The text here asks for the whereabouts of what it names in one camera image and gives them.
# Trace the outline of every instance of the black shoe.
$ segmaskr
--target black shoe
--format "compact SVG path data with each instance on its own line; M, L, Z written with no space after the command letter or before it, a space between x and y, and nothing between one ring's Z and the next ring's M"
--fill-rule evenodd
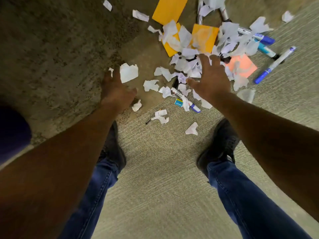
M197 159L197 168L208 178L207 165L210 162L231 161L235 163L234 150L240 139L229 121L224 118L214 130L210 146Z
M117 123L113 122L110 131L108 132L106 141L102 148L101 154L99 156L98 162L107 158L107 160L112 161L117 164L119 172L126 165L126 157L124 155L123 150L118 144L118 131L117 131Z

